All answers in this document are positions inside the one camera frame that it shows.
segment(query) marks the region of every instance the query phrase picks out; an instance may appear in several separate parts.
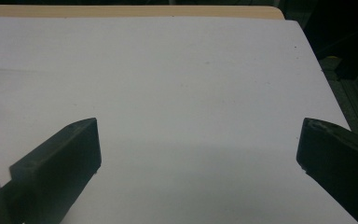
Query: white surface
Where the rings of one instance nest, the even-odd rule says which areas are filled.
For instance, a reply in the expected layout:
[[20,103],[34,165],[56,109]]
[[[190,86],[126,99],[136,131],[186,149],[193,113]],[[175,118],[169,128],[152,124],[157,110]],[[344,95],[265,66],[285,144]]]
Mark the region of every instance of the white surface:
[[0,18],[0,184],[90,117],[63,223],[356,223],[296,163],[303,118],[348,125],[293,21]]

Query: black plastic piece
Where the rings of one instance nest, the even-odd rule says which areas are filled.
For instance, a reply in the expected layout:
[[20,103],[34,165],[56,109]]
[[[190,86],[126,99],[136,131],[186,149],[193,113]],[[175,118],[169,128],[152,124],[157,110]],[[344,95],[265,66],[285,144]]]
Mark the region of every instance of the black plastic piece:
[[304,119],[296,158],[358,221],[358,135],[333,123]]
[[0,213],[10,222],[60,223],[101,166],[97,120],[72,123],[10,166]]

